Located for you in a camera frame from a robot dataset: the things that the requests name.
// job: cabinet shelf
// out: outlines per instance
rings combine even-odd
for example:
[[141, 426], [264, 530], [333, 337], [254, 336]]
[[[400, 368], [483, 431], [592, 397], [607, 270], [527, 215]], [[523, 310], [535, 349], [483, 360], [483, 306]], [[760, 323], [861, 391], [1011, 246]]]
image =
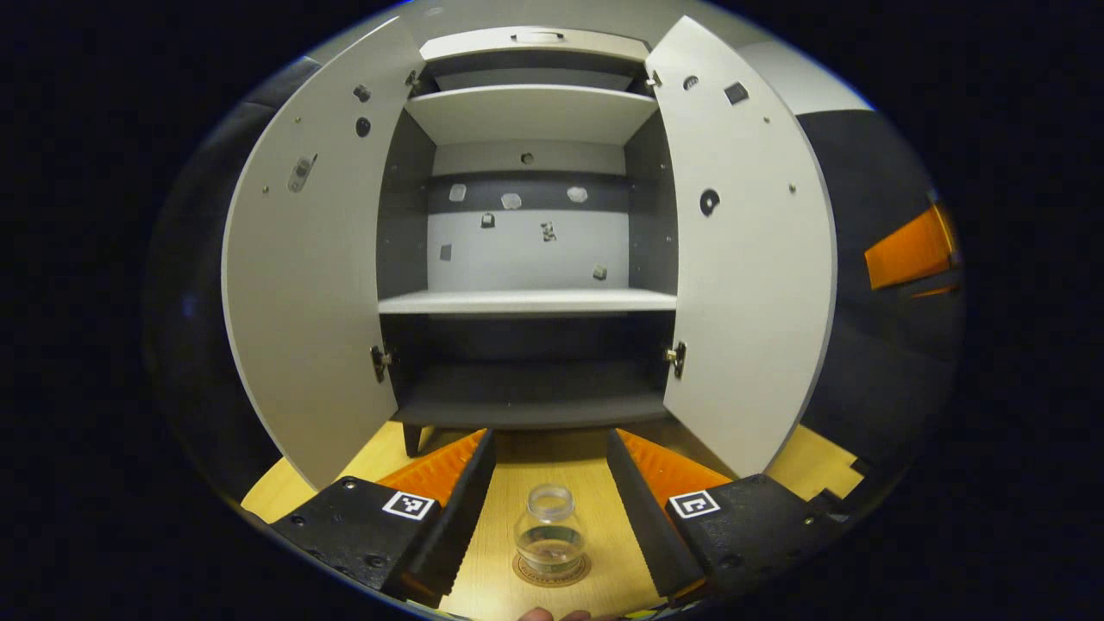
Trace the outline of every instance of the cabinet shelf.
[[392, 420], [413, 425], [566, 429], [668, 415], [630, 360], [434, 365]]
[[619, 147], [657, 109], [644, 95], [548, 84], [457, 88], [406, 102], [406, 112], [438, 147], [497, 140]]
[[676, 296], [640, 288], [420, 291], [380, 301], [381, 315], [675, 310]]

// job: orange object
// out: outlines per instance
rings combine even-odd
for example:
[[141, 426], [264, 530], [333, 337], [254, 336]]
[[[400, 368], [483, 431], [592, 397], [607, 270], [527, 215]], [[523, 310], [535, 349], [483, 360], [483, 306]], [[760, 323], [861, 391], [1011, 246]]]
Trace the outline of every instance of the orange object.
[[467, 435], [442, 446], [428, 455], [407, 464], [380, 481], [380, 485], [433, 498], [440, 506], [448, 505], [456, 482], [460, 480], [465, 466], [479, 446], [479, 440], [487, 433], [486, 429]]
[[870, 288], [915, 281], [951, 269], [951, 225], [937, 206], [921, 213], [866, 252]]
[[940, 295], [941, 293], [951, 293], [958, 288], [958, 285], [947, 285], [945, 287], [933, 288], [932, 291], [925, 291], [921, 293], [912, 294], [912, 297], [927, 297], [930, 295]]
[[683, 457], [675, 451], [649, 442], [639, 435], [620, 429], [617, 430], [617, 434], [620, 435], [636, 469], [640, 471], [640, 475], [648, 484], [648, 490], [651, 491], [651, 495], [656, 497], [660, 507], [666, 508], [667, 499], [671, 496], [732, 483], [728, 476], [713, 472], [689, 457]]

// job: cabinet leg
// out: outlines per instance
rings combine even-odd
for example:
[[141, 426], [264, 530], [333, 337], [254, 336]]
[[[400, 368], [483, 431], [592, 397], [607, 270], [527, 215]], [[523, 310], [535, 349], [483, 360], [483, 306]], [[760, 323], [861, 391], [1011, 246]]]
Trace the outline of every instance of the cabinet leg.
[[406, 443], [406, 456], [416, 457], [422, 443], [422, 425], [403, 423], [403, 441]]

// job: cabinet handle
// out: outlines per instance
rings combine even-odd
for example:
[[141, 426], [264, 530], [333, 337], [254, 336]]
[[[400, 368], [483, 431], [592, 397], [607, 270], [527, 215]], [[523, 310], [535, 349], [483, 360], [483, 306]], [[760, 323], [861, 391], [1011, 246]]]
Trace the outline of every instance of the cabinet handle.
[[511, 34], [510, 39], [514, 43], [561, 43], [563, 34], [559, 32], [522, 32], [521, 34]]

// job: black wall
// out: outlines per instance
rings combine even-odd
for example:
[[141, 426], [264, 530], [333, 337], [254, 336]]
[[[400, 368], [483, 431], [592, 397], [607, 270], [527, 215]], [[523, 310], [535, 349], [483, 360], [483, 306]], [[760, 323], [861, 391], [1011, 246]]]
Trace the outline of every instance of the black wall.
[[896, 464], [949, 396], [965, 305], [960, 293], [911, 297], [957, 273], [871, 291], [863, 253], [928, 209], [933, 181], [875, 112], [798, 120], [828, 187], [838, 254], [831, 337], [802, 423], [868, 463]]
[[153, 231], [142, 298], [157, 400], [215, 491], [241, 501], [280, 457], [253, 411], [222, 309], [222, 238], [242, 167], [319, 64], [300, 59], [247, 95], [189, 160]]

